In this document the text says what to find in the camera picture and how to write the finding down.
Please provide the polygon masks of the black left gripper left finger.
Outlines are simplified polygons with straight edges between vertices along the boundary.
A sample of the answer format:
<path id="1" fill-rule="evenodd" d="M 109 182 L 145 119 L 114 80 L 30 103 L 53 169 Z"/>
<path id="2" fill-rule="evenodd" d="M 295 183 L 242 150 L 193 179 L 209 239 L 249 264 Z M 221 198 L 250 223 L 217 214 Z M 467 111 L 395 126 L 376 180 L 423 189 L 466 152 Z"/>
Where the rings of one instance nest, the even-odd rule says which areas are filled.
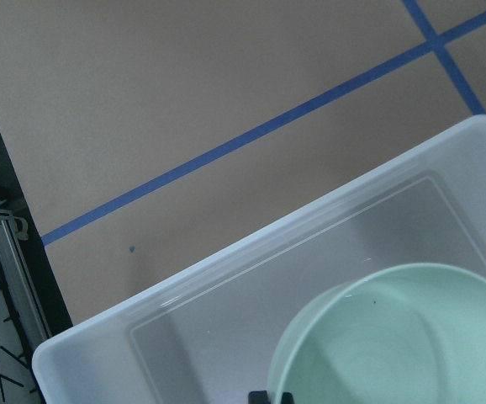
<path id="1" fill-rule="evenodd" d="M 267 391 L 250 391 L 248 393 L 248 404 L 268 404 Z"/>

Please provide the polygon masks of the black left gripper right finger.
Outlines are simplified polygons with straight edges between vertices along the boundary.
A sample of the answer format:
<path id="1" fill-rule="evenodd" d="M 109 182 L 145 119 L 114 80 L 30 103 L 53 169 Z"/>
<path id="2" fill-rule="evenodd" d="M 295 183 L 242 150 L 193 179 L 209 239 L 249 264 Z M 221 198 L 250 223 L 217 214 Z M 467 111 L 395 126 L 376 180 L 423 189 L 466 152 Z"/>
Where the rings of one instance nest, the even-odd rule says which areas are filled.
<path id="1" fill-rule="evenodd" d="M 281 404 L 293 404 L 293 395 L 289 392 L 283 392 Z"/>

